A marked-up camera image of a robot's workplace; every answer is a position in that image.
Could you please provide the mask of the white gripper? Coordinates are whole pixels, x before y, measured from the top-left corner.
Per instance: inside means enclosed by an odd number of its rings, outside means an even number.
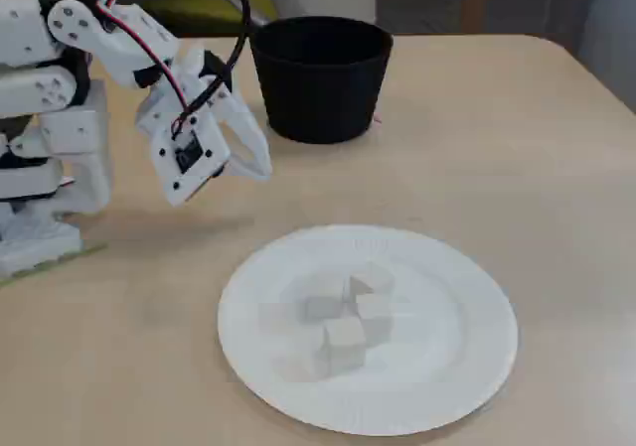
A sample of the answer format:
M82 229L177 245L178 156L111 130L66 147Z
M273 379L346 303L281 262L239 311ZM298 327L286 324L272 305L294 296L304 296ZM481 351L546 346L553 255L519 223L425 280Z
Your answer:
M241 96L230 94L229 77L206 97L201 107L190 107L221 74L221 59L202 47L193 47L183 58L168 59L164 65L169 74L157 65L135 72L136 84L149 90L137 108L135 127L147 136L163 132L169 136L217 134L221 131L213 114L217 103L217 118L228 125L250 154L245 158L232 152L225 173L267 181L272 175L267 139Z

